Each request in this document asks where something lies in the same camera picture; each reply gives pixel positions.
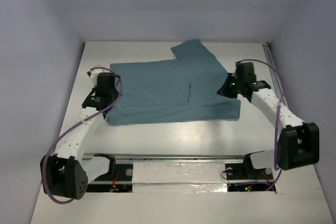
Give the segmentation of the teal t shirt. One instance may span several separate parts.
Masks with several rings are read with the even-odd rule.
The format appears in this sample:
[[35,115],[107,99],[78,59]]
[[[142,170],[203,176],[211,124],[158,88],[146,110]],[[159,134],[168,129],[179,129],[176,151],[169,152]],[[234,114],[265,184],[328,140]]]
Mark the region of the teal t shirt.
[[227,71],[216,57],[199,40],[171,51],[173,60],[110,65],[123,90],[109,125],[239,119],[240,101],[217,93]]

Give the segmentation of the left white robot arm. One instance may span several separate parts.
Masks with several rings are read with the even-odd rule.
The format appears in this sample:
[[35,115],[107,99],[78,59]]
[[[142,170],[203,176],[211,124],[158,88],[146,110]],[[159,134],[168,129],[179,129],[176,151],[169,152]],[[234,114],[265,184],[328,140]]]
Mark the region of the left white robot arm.
[[77,122],[55,140],[40,161],[44,193],[59,205],[81,199],[96,178],[111,179],[116,174],[113,154],[96,153],[87,161],[83,156],[94,132],[105,124],[107,114],[121,98],[122,81],[105,67],[93,67],[87,75],[93,88],[81,105]]

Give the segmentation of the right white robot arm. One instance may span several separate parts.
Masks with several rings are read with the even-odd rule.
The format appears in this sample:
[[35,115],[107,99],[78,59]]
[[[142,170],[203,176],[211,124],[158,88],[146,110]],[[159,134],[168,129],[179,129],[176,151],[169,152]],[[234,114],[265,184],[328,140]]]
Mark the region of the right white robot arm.
[[227,98],[242,96],[257,108],[275,129],[274,150],[261,151],[263,168],[275,171],[314,165],[320,160],[320,130],[315,123],[307,123],[294,115],[284,104],[284,96],[276,96],[264,80],[257,80],[253,60],[235,63],[236,69],[228,73],[218,90]]

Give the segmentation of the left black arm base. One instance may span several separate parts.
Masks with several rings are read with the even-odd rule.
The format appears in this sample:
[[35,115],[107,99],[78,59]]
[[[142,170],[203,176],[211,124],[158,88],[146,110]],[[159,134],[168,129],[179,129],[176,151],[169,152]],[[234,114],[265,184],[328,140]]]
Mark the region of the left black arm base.
[[106,174],[100,175],[88,187],[88,193],[131,193],[132,192],[132,163],[117,163],[116,158],[110,154],[95,154],[94,157],[112,159],[113,168]]

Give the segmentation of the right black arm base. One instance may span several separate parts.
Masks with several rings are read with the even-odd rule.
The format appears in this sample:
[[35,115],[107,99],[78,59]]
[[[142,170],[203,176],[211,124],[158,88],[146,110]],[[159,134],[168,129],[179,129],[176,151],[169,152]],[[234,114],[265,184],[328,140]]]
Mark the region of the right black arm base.
[[228,182],[229,192],[267,191],[274,183],[272,170],[253,167],[251,153],[246,154],[241,163],[229,163],[221,172],[221,178]]

